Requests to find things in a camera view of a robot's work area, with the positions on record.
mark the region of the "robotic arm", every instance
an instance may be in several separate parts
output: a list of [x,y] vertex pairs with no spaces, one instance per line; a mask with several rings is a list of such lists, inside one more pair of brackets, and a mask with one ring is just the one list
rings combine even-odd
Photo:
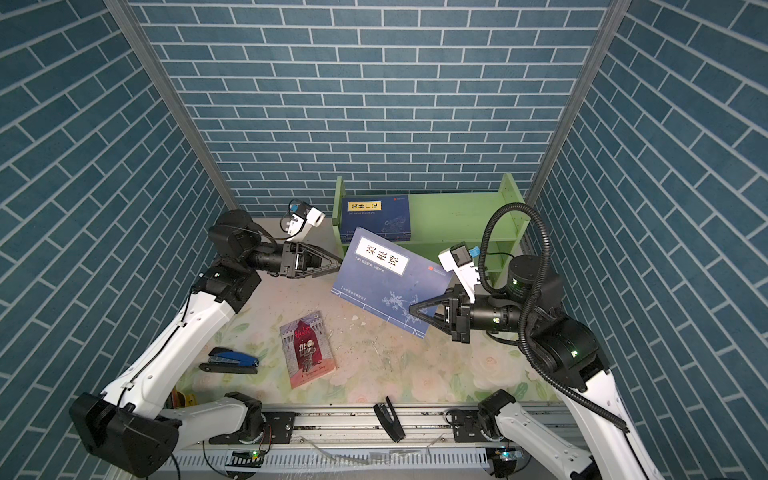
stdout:
[[[521,255],[509,263],[507,283],[492,288],[485,278],[485,255],[496,222],[509,211],[522,211],[541,235],[540,256]],[[456,342],[469,343],[473,329],[494,340],[518,346],[541,377],[557,390],[571,411],[590,451],[576,449],[537,422],[504,390],[480,402],[478,422],[489,439],[507,438],[527,450],[563,480],[661,480],[621,401],[608,360],[588,326],[562,309],[562,279],[548,269],[551,244],[538,213],[526,204],[507,204],[485,228],[475,271],[470,250],[456,245],[439,255],[461,283],[445,295],[410,306]],[[481,284],[490,295],[475,294]],[[422,312],[442,306],[432,316]],[[516,332],[517,340],[493,333]]]
[[[304,202],[300,207],[307,214],[316,211]],[[242,443],[260,440],[261,402],[241,393],[184,409],[164,409],[164,403],[208,339],[243,308],[261,282],[259,270],[290,279],[338,271],[340,258],[295,241],[306,234],[306,223],[319,225],[324,217],[319,215],[302,219],[286,239],[270,237],[242,210],[218,218],[208,238],[219,257],[192,286],[184,308],[98,396],[83,393],[70,408],[89,453],[143,478],[172,452],[216,435],[235,434]]]

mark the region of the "brick wallpaper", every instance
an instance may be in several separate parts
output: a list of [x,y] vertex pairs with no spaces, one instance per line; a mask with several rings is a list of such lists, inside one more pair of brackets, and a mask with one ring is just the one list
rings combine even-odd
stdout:
[[256,3],[131,4],[239,202],[281,215],[338,175],[525,192],[608,0]]
[[538,208],[668,478],[768,478],[768,4],[634,0]]
[[0,202],[0,478],[103,475],[71,400],[182,306],[223,202],[101,0],[0,2]]

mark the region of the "metal beam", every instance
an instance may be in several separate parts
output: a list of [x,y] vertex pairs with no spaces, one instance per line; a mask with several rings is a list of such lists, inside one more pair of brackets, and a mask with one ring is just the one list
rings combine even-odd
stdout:
[[584,60],[584,65],[581,67],[581,72],[576,80],[576,85],[574,85],[574,89],[568,97],[568,102],[565,104],[563,115],[560,117],[558,126],[554,130],[552,140],[547,146],[536,175],[533,177],[531,188],[528,189],[528,193],[525,195],[525,203],[532,207],[536,204],[538,196],[547,183],[547,177],[549,177],[549,173],[558,159],[560,150],[562,150],[565,143],[565,138],[571,132],[576,115],[581,109],[584,99],[587,97],[592,81],[598,75],[598,69],[603,63],[605,53],[608,51],[608,47],[611,46],[614,35],[624,19],[624,14],[627,12],[630,3],[631,0],[613,0],[603,16],[603,21],[600,23],[600,28],[598,29],[597,36],[594,38],[592,48],[589,49],[587,58]]
[[104,0],[104,3],[123,32],[123,35],[125,35],[126,40],[128,40],[128,44],[133,48],[150,80],[152,80],[157,93],[160,94],[163,102],[165,102],[165,106],[168,107],[170,114],[176,119],[181,133],[184,134],[190,143],[192,150],[197,155],[197,159],[208,173],[224,203],[230,209],[240,208],[227,180],[221,174],[218,165],[216,165],[214,156],[208,150],[203,136],[200,135],[200,131],[192,121],[187,108],[184,107],[184,102],[181,100],[174,84],[171,83],[168,73],[166,73],[163,64],[157,56],[157,52],[152,48],[149,37],[147,37],[144,29],[139,25],[139,20],[134,14],[133,9],[127,0]]

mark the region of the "white title label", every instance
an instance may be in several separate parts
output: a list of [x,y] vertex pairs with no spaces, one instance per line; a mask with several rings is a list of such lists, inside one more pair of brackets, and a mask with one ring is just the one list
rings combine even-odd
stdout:
[[403,255],[395,253],[377,243],[373,243],[367,238],[360,239],[360,243],[358,243],[355,253],[400,276],[402,276],[402,273],[406,270],[406,265],[408,265],[408,257],[404,257]]

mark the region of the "blue book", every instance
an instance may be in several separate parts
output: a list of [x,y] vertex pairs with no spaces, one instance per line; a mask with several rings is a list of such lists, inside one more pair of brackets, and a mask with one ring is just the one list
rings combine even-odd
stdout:
[[429,325],[411,316],[408,307],[445,293],[451,278],[437,263],[358,228],[331,291],[424,338]]
[[345,197],[341,205],[339,235],[349,243],[358,227],[391,240],[411,240],[411,211],[408,195]]

